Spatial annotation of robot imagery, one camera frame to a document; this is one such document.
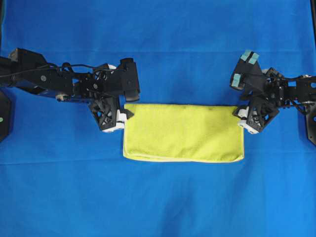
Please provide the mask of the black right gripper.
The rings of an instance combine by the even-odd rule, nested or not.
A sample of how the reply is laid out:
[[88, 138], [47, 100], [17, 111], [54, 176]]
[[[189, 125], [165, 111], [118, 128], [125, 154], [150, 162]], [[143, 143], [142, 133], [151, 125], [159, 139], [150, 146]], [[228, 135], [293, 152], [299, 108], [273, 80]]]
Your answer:
[[250, 134], [257, 134], [279, 114], [279, 109], [268, 100], [260, 97], [251, 98], [247, 106], [239, 106], [233, 116], [239, 118], [238, 126]]

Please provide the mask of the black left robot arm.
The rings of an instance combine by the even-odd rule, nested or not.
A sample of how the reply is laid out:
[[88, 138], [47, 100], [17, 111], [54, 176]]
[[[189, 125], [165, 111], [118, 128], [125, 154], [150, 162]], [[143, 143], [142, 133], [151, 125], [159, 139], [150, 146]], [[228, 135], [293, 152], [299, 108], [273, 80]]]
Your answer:
[[118, 66], [85, 65], [89, 69], [86, 73], [75, 72], [74, 67], [67, 62], [57, 66], [47, 62], [42, 54], [16, 48], [0, 59], [0, 85], [58, 102], [87, 104], [101, 131], [124, 129], [134, 113], [121, 107], [119, 98], [124, 96], [127, 102], [135, 102], [140, 97], [133, 58], [122, 59]]

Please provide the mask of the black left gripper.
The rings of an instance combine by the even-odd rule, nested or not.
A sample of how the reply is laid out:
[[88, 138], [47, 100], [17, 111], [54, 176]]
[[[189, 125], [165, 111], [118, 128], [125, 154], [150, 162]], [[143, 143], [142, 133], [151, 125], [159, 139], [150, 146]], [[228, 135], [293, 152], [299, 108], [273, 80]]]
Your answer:
[[128, 109], [120, 111], [119, 99], [117, 97], [95, 99], [89, 105], [99, 129], [102, 132], [110, 133], [124, 129], [125, 114], [130, 119], [134, 113]]

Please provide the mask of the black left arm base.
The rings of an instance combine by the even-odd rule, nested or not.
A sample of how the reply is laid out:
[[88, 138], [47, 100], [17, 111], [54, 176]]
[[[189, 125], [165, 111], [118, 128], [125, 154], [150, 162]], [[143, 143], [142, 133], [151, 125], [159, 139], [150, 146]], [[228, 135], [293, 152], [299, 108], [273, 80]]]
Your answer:
[[0, 141], [2, 142], [10, 133], [11, 100], [0, 91]]

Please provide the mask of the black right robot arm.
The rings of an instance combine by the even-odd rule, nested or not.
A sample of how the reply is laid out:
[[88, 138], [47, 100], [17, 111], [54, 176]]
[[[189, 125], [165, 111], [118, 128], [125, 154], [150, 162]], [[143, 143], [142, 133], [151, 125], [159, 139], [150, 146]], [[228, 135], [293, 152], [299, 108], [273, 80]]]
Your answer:
[[237, 107], [233, 115], [239, 118], [238, 125], [251, 134], [262, 132], [281, 108], [294, 107], [310, 115], [316, 105], [315, 82], [310, 75], [286, 78], [273, 68], [259, 74], [237, 73], [231, 87], [242, 90], [240, 100], [248, 104]]

